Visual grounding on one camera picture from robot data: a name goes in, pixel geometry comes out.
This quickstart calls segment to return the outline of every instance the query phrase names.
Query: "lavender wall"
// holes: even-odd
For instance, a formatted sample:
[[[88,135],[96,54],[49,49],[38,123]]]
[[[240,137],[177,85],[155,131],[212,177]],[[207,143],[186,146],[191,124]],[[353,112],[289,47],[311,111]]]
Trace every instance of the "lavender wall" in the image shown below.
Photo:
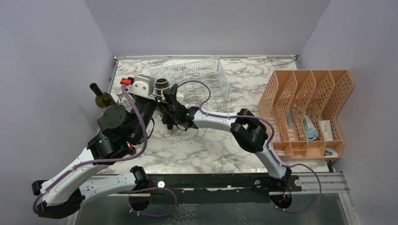
[[[301,69],[348,69],[355,87],[338,116],[344,171],[363,225],[396,224],[398,1],[332,0],[299,57]]]
[[[96,133],[91,82],[113,55],[83,0],[0,2],[0,224],[62,220],[32,212],[31,183],[53,177]]]
[[[85,0],[112,53],[300,54],[329,0]]]

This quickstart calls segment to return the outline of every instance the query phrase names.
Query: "wire basket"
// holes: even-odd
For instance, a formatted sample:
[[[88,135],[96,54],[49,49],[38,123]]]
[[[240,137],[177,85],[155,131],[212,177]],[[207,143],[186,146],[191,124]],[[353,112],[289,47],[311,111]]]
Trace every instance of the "wire basket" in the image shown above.
[[[151,77],[155,79],[154,95],[157,97],[162,97],[162,92],[175,83],[180,85],[185,81],[202,81],[212,92],[203,108],[217,112],[226,110],[230,84],[220,58],[151,69]],[[208,97],[208,90],[200,83],[188,83],[178,91],[184,95],[183,105],[186,107],[199,106]]]

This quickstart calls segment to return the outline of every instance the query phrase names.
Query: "green wine bottle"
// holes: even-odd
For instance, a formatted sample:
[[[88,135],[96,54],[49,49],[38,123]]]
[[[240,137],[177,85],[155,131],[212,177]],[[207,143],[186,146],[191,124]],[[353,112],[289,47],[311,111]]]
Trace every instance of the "green wine bottle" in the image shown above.
[[[90,84],[90,88],[96,95],[95,104],[97,104],[99,108],[107,108],[108,106],[116,104],[112,96],[109,93],[102,92],[96,83]]]

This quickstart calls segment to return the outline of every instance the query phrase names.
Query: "dark mug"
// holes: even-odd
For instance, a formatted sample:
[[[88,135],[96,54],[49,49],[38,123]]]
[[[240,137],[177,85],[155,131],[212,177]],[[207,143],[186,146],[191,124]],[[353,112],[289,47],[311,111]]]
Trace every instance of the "dark mug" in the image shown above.
[[[170,84],[167,79],[160,78],[155,81],[155,94],[157,100],[164,100],[163,91],[170,90]]]

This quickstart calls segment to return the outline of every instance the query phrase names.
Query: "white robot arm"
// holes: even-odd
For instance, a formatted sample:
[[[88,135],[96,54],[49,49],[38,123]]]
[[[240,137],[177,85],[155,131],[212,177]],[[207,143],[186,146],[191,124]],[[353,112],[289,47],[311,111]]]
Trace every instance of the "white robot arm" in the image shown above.
[[[141,96],[136,94],[134,97],[145,127],[155,109],[159,108],[163,112],[162,122],[168,128],[180,125],[185,129],[213,128],[230,132],[242,149],[259,158],[271,178],[285,185],[288,183],[291,169],[279,163],[281,160],[272,148],[266,148],[266,127],[257,119],[250,118],[254,117],[250,111],[242,109],[238,113],[220,113],[203,111],[198,107],[187,109],[176,100],[177,85],[165,90],[163,94],[166,100],[159,101],[150,95],[153,92],[153,78],[144,78],[137,79],[137,82],[141,86],[145,84],[148,93],[140,94]],[[43,200],[37,206],[37,202],[34,205],[39,217],[64,218],[79,210],[82,204],[101,196],[147,188],[148,177],[144,169],[138,166],[124,174],[87,182],[90,177],[115,162],[107,160],[135,153],[135,149],[131,150],[126,142],[136,145],[143,141],[143,130],[137,115],[133,111],[126,111],[122,105],[109,107],[98,119],[98,125],[101,131],[88,142],[88,146],[71,164],[52,179],[37,180],[32,184],[33,193],[38,196],[37,200],[40,197]],[[92,160],[101,162],[79,165]]]

